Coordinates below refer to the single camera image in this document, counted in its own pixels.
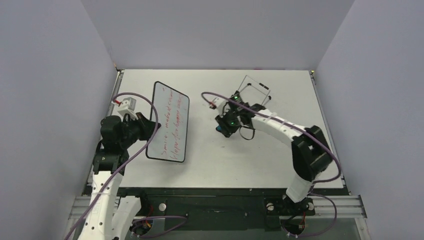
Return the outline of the blue whiteboard eraser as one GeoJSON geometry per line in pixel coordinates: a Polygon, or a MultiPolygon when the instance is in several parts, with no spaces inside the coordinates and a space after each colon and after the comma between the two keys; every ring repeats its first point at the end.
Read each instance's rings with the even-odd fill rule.
{"type": "Polygon", "coordinates": [[[223,129],[222,129],[222,127],[220,126],[220,125],[218,125],[216,128],[215,128],[218,132],[222,132],[223,131],[223,129]]]}

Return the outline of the small whiteboard with red writing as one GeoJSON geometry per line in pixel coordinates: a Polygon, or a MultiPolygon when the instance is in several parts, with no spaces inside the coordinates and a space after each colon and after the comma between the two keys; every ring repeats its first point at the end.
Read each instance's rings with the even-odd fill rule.
{"type": "Polygon", "coordinates": [[[182,163],[186,159],[190,99],[182,92],[156,81],[153,85],[150,120],[160,127],[146,148],[149,159],[182,163]]]}

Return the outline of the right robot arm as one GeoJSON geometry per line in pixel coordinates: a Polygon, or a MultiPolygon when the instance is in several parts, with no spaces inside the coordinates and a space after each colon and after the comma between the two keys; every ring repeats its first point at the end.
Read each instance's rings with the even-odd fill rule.
{"type": "Polygon", "coordinates": [[[308,194],[318,177],[333,161],[324,148],[328,146],[322,130],[314,125],[304,127],[271,112],[260,104],[243,107],[230,102],[217,107],[216,130],[226,138],[241,128],[266,133],[291,148],[294,177],[282,198],[282,209],[287,215],[312,210],[308,194]]]}

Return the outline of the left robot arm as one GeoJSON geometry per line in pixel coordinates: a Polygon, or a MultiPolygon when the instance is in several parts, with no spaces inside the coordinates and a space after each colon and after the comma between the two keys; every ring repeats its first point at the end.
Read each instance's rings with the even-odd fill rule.
{"type": "Polygon", "coordinates": [[[123,240],[135,215],[149,209],[149,201],[140,195],[125,196],[116,205],[115,200],[131,157],[128,149],[137,141],[149,143],[161,124],[151,121],[142,113],[135,117],[111,115],[100,122],[101,141],[93,158],[92,192],[90,204],[81,215],[83,228],[80,240],[123,240]]]}

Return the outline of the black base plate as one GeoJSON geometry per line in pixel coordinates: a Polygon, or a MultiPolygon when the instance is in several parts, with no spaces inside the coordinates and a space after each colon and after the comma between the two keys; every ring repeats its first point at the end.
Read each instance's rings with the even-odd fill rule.
{"type": "Polygon", "coordinates": [[[336,196],[345,189],[317,189],[307,197],[311,210],[288,215],[282,208],[283,188],[153,188],[120,187],[115,204],[137,196],[141,209],[130,230],[149,236],[174,231],[288,230],[293,234],[322,234],[341,217],[336,196]]]}

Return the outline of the aluminium rail frame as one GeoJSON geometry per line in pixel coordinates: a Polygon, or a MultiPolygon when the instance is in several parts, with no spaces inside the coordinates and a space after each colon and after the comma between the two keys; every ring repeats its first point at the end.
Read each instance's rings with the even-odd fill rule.
{"type": "Polygon", "coordinates": [[[334,238],[364,217],[306,70],[126,69],[101,121],[86,210],[65,238],[138,240],[176,229],[282,230],[334,238]]]}

